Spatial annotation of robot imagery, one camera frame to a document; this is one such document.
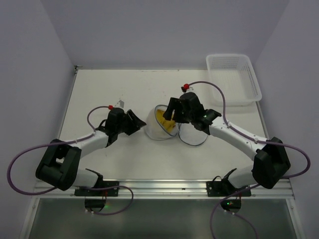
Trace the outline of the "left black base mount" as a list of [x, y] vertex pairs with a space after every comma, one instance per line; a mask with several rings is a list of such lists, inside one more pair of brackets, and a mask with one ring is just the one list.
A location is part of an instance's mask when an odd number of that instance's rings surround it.
[[117, 197], [119, 181], [104, 180], [103, 175], [90, 169], [79, 170], [73, 184], [74, 195], [84, 197], [84, 206], [90, 213], [100, 213], [107, 204], [107, 197]]

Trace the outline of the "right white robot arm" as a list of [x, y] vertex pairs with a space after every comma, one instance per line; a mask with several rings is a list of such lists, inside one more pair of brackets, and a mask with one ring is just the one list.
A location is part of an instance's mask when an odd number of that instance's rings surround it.
[[239, 149], [253, 161], [252, 166], [232, 169], [221, 179], [218, 189], [228, 195], [251, 184], [272, 189], [291, 166], [281, 140], [273, 137], [262, 143], [258, 138], [245, 138], [243, 129], [232, 129], [221, 113], [205, 109], [195, 93], [171, 98], [163, 117], [176, 123], [190, 123], [196, 130]]

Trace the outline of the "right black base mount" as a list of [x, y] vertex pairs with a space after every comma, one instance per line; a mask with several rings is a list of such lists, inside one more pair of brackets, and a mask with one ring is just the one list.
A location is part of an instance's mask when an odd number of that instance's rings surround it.
[[[223, 178], [221, 176], [214, 177], [211, 181], [206, 182], [206, 190], [208, 197], [227, 197], [237, 191], [246, 189], [248, 186], [241, 187], [236, 189], [233, 185], [228, 182], [228, 177], [233, 173], [235, 169], [232, 169], [228, 172]], [[242, 197], [250, 197], [251, 190], [247, 190], [236, 195], [235, 199], [227, 199], [220, 203], [220, 206], [223, 210], [226, 210], [230, 213], [238, 213], [242, 206]]]

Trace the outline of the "white mesh laundry bag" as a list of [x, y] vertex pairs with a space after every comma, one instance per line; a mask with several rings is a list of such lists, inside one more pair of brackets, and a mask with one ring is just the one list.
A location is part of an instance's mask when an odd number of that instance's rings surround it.
[[146, 119], [144, 131], [146, 135], [156, 141], [168, 140], [178, 137], [183, 143], [190, 146], [200, 146], [204, 144], [208, 138], [204, 132], [196, 130], [191, 124], [176, 123], [173, 133], [168, 133], [156, 119], [156, 110], [166, 111], [167, 105], [157, 105], [149, 113]]

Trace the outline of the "white plastic basket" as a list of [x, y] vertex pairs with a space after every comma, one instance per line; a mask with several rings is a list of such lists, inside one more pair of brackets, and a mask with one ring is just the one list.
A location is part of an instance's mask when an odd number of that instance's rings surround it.
[[247, 106], [262, 99], [250, 58], [244, 54], [206, 56], [209, 81], [223, 92], [226, 106]]

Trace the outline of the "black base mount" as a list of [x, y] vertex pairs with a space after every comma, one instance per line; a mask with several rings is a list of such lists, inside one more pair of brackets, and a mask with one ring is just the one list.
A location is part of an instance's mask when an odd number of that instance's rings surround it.
[[[248, 186], [241, 187], [236, 189], [233, 185], [228, 182], [228, 177], [233, 173], [235, 169], [232, 169], [228, 172], [223, 178], [221, 176], [214, 177], [211, 181], [206, 182], [206, 190], [208, 197], [227, 197], [237, 191], [246, 189]], [[250, 197], [251, 190], [247, 190], [236, 195], [235, 199], [227, 199], [220, 203], [220, 206], [223, 210], [226, 210], [230, 213], [238, 213], [242, 206], [242, 197]]]
[[90, 213], [100, 213], [107, 204], [107, 197], [117, 197], [119, 181], [104, 180], [103, 175], [90, 169], [79, 170], [73, 184], [74, 195], [84, 197], [84, 206]]

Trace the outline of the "aluminium mounting rail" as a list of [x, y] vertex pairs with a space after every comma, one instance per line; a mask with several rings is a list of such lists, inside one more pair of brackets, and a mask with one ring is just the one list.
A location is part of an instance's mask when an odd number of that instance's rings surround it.
[[[130, 188], [136, 199], [214, 199], [209, 197], [213, 187], [209, 179], [196, 180], [117, 180], [120, 186]], [[250, 189], [248, 199], [293, 199], [289, 180], [279, 181], [273, 189], [261, 186]]]

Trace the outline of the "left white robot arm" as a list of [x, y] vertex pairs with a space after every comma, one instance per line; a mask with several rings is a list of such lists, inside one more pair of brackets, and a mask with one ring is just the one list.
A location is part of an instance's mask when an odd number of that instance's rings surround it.
[[113, 144], [118, 135], [131, 135], [144, 126], [132, 110], [110, 109], [106, 119], [102, 120], [93, 133], [73, 142], [53, 140], [47, 147], [35, 176], [51, 186], [65, 191], [71, 187], [96, 191], [104, 188], [103, 176], [90, 169], [80, 170], [80, 160], [96, 150]]

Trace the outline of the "yellow bra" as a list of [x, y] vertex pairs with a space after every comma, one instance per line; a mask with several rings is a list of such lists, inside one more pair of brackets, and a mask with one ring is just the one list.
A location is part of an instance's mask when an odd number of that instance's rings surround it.
[[166, 120], [163, 117], [164, 111], [163, 110], [156, 110], [156, 119], [161, 126], [163, 126], [164, 130], [168, 133], [173, 133], [173, 130], [176, 127], [176, 123], [173, 120]]

